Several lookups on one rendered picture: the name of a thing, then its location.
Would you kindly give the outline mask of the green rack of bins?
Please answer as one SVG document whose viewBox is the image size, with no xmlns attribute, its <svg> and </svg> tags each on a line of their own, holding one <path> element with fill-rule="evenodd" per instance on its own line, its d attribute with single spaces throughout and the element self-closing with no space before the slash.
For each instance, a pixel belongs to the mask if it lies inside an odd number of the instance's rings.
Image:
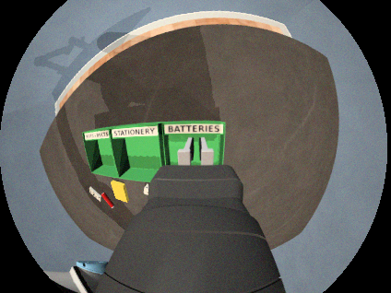
<svg viewBox="0 0 391 293">
<path fill-rule="evenodd" d="M 214 165 L 223 165 L 222 121 L 134 123 L 104 128 L 82 133 L 91 173 L 150 182 L 160 166 L 178 165 L 177 152 L 184 149 L 188 137 L 194 138 L 191 165 L 201 165 L 199 137 L 205 137 L 207 147 L 214 149 Z"/>
</svg>

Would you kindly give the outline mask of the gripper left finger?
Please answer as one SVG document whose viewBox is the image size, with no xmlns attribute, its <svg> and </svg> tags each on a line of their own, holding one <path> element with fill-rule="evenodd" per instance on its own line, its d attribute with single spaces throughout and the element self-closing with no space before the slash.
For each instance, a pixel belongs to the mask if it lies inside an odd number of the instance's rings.
<svg viewBox="0 0 391 293">
<path fill-rule="evenodd" d="M 188 137 L 184 149 L 178 150 L 178 165 L 191 165 L 194 159 L 194 138 Z"/>
</svg>

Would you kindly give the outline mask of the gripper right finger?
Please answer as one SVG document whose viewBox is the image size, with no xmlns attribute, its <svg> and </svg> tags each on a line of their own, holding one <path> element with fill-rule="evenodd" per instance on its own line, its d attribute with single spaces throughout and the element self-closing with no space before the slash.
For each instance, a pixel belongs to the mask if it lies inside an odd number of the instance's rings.
<svg viewBox="0 0 391 293">
<path fill-rule="evenodd" d="M 201 165 L 214 165 L 214 150 L 207 147 L 205 137 L 199 137 L 199 158 Z"/>
</svg>

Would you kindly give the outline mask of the yellow rectangular pad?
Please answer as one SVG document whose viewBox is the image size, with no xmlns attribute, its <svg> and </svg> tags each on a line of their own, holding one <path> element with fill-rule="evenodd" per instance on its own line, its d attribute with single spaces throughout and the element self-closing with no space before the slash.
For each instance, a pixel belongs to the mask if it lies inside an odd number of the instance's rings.
<svg viewBox="0 0 391 293">
<path fill-rule="evenodd" d="M 117 181 L 111 181 L 113 192 L 116 199 L 119 199 L 124 202 L 128 202 L 128 194 L 126 191 L 125 183 L 117 182 Z"/>
</svg>

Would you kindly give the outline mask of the white domino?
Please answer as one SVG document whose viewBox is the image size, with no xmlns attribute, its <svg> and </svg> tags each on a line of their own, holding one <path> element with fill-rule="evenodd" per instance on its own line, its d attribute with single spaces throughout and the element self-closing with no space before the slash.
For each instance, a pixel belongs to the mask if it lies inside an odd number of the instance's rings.
<svg viewBox="0 0 391 293">
<path fill-rule="evenodd" d="M 99 201 L 101 201 L 101 195 L 99 195 L 91 186 L 89 187 L 89 192 L 95 196 Z"/>
</svg>

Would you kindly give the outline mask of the red cylinder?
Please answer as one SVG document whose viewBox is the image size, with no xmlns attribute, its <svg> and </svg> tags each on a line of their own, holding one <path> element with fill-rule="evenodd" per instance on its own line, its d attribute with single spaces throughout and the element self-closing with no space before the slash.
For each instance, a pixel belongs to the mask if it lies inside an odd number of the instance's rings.
<svg viewBox="0 0 391 293">
<path fill-rule="evenodd" d="M 107 204 L 108 204 L 111 208 L 114 207 L 113 202 L 110 200 L 110 198 L 107 196 L 106 193 L 103 193 L 101 196 L 104 198 L 104 200 L 107 202 Z"/>
</svg>

